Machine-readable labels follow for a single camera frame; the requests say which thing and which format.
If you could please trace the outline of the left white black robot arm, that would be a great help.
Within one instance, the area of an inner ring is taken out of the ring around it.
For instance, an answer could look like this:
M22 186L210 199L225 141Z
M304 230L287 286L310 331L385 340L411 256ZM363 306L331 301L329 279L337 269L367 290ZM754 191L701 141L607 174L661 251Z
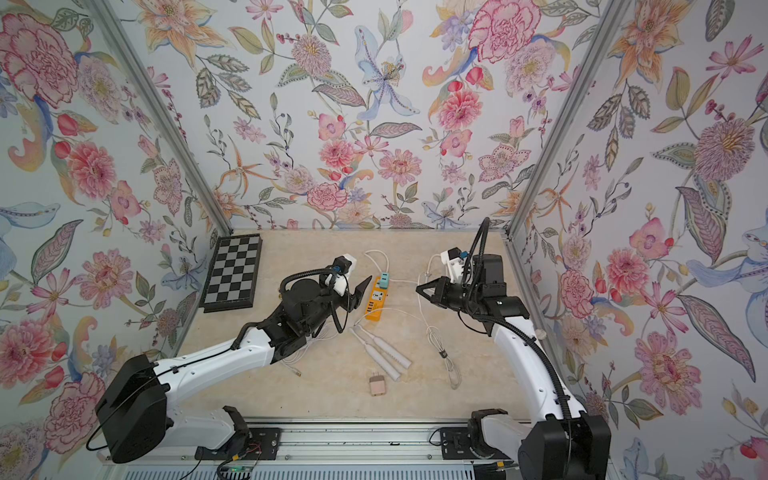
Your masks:
M243 325L229 341L160 361L137 355L126 361L95 408L105 450L115 464L138 460L158 448L194 447L234 460L248 450L248 423L232 406L195 414L181 403L247 371L281 362L316 338L328 320L343 327L338 312L357 309L369 285L354 289L344 275L283 286L270 316Z

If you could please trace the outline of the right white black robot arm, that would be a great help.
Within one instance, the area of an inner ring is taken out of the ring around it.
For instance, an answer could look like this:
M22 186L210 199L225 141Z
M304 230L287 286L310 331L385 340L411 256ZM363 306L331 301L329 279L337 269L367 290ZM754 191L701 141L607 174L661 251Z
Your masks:
M473 412L467 425L470 451L481 458L504 455L525 479L606 478L609 426L602 416L589 414L562 381L524 303L507 293L501 257L452 248L440 260L446 275L417 286L417 293L481 324L511 366L530 417L520 423L502 409Z

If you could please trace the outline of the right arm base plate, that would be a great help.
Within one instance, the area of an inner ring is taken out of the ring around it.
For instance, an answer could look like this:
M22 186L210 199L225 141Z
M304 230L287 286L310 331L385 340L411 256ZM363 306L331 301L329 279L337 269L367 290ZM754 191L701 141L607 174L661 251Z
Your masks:
M512 460L503 450L490 444L483 445L467 426L439 427L429 442L440 449L443 460Z

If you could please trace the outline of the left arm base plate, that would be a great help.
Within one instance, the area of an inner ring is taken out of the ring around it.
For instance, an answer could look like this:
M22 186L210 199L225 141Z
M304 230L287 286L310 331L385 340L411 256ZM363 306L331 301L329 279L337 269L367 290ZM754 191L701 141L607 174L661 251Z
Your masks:
M217 450L198 447L195 460L202 461L256 461L275 460L280 445L280 428L251 427L248 434L236 432L234 437Z

